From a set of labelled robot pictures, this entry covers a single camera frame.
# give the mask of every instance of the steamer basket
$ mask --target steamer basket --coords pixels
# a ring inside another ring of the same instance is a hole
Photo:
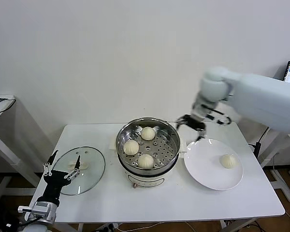
[[[141,130],[152,127],[156,136],[147,141],[141,138]],[[134,156],[124,153],[123,146],[129,140],[137,141],[139,151]],[[161,119],[144,117],[126,124],[116,137],[116,149],[122,166],[129,172],[141,177],[155,177],[168,172],[178,159],[180,138],[169,123]],[[142,169],[138,167],[138,158],[142,154],[149,154],[154,158],[154,168]]]

